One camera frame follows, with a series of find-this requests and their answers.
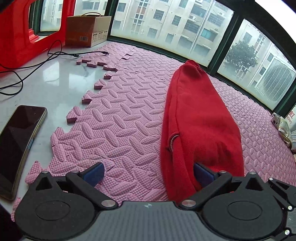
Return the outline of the red knit sweater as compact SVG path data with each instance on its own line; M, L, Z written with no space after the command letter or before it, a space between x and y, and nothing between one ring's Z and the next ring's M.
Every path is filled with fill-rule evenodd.
M181 203L201 190L194 164L244 175L239 128L207 73L188 60L173 74L166 95L161 171L170 201Z

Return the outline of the black smartphone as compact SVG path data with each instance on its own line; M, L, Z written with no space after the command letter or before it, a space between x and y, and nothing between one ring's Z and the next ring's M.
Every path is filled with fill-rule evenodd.
M23 167L47 116L41 106L18 106L1 132L1 197L16 198Z

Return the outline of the grey patterned garment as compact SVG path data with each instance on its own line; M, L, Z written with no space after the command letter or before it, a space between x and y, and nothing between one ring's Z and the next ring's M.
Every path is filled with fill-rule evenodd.
M277 113L273 113L271 115L271 122L276 128L278 128L280 125L280 118L281 116L279 116Z

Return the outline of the red plastic stool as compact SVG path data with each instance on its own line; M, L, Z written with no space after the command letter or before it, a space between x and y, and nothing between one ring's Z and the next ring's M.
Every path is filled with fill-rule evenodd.
M66 22L75 1L63 1L60 30L35 42L29 39L29 7L33 1L12 1L1 11L1 71L16 69L48 49L55 40L65 44Z

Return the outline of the brown cardboard box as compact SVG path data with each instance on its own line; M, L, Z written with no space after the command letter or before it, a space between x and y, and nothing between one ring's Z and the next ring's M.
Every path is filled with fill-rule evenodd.
M70 47L93 47L107 40L111 16L89 12L69 16L66 22L65 45Z

